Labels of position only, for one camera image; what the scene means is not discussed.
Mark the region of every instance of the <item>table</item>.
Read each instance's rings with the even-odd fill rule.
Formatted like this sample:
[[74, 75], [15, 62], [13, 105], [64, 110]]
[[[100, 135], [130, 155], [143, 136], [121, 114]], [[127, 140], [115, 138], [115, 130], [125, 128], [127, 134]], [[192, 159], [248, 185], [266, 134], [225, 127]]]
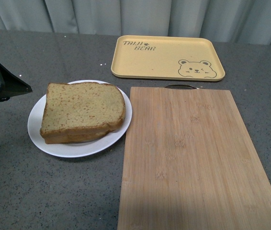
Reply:
[[33, 92], [0, 103], [0, 229], [116, 229], [124, 141], [82, 158], [38, 149], [27, 131], [49, 82], [100, 80], [132, 86], [186, 83], [230, 90], [271, 183], [271, 46], [213, 42], [219, 82], [121, 79], [111, 73], [117, 36], [0, 30], [0, 63]]

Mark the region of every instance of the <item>plastic tray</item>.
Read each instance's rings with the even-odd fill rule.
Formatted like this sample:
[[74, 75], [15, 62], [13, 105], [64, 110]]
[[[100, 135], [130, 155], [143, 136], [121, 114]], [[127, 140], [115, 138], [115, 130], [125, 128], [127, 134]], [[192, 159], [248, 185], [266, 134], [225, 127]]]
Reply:
[[212, 43], [203, 38], [124, 35], [112, 73], [120, 78], [219, 81], [225, 76]]

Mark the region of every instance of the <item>bread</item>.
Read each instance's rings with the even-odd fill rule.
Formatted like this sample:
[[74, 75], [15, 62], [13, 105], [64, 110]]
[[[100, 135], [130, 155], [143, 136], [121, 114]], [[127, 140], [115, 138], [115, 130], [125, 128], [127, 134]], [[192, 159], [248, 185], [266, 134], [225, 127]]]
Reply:
[[119, 129], [124, 118], [124, 97], [114, 85], [49, 83], [40, 134], [46, 144], [90, 141]]

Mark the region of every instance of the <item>gray curtain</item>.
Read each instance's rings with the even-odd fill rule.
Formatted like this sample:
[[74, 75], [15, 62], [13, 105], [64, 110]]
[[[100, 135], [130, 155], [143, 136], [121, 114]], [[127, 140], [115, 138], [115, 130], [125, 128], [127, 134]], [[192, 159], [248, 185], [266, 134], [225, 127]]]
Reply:
[[0, 29], [271, 44], [271, 0], [0, 0]]

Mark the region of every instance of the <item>white plate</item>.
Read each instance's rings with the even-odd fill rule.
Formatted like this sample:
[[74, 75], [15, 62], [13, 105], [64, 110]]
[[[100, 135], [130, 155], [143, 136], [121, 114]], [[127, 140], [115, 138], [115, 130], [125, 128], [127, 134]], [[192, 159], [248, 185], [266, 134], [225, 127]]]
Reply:
[[[105, 83], [100, 80], [78, 80], [70, 82], [69, 84], [80, 83], [80, 82], [98, 82]], [[44, 95], [32, 108], [32, 111], [29, 114], [28, 118], [28, 134], [32, 142], [42, 151], [57, 157], [84, 157], [92, 155], [94, 153], [100, 152], [107, 147], [114, 144], [121, 136], [126, 132], [129, 127], [131, 116], [132, 116], [132, 107], [129, 98], [127, 95], [120, 90], [123, 94], [125, 105], [126, 105], [126, 114], [123, 125], [120, 129], [108, 133], [101, 139], [97, 139], [90, 142], [83, 143], [73, 143], [73, 144], [45, 144], [44, 139], [40, 135], [40, 128], [42, 124], [42, 117], [44, 113], [44, 107], [46, 103], [46, 95]]]

